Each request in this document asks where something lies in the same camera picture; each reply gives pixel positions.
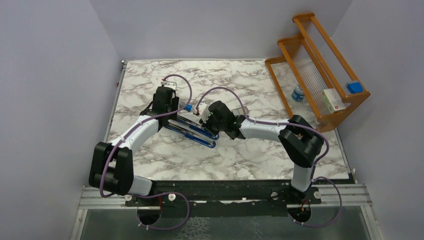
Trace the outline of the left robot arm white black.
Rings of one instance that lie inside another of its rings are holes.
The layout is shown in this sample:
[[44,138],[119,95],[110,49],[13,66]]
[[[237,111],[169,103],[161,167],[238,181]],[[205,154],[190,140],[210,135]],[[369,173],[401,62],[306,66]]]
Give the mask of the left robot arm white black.
[[154,181],[134,174],[133,156],[150,137],[167,126],[170,119],[176,119],[178,107],[176,90],[159,86],[152,103],[128,130],[109,143],[99,142],[95,146],[89,186],[102,189],[104,196],[138,195],[144,205],[155,203]]

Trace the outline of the staple box tray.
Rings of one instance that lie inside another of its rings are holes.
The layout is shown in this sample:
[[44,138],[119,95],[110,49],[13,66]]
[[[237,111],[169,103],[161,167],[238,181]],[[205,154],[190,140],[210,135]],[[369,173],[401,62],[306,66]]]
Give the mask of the staple box tray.
[[249,114],[249,109],[246,107],[246,106],[243,106],[243,107],[238,107],[238,108],[234,108],[233,110],[232,110],[232,113],[235,115],[235,116],[242,116],[242,115],[245,115],[245,114]]

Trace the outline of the blue black stapler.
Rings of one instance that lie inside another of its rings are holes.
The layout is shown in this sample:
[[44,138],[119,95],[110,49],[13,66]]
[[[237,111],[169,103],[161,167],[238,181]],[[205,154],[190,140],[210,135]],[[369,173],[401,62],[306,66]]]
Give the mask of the blue black stapler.
[[192,121],[192,120],[190,120],[186,117],[177,115],[176,120],[179,123],[188,126],[191,130],[194,130],[195,132],[197,132],[197,133],[199,133],[199,134],[201,134],[205,137],[208,137],[212,140],[218,140],[219,137],[220,137],[218,134],[214,135],[211,131],[202,127],[199,123],[196,123],[196,122],[194,122],[194,121]]

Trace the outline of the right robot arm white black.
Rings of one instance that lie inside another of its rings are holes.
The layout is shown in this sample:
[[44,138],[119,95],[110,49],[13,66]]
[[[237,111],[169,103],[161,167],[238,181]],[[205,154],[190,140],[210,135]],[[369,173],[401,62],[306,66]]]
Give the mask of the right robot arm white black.
[[221,101],[211,105],[200,103],[194,108],[194,113],[200,116],[201,126],[214,135],[223,132],[233,140],[280,142],[294,164],[289,199],[300,204],[308,198],[317,161],[324,156],[321,150],[328,140],[303,117],[293,115],[290,119],[279,121],[249,118],[244,114],[236,115]]

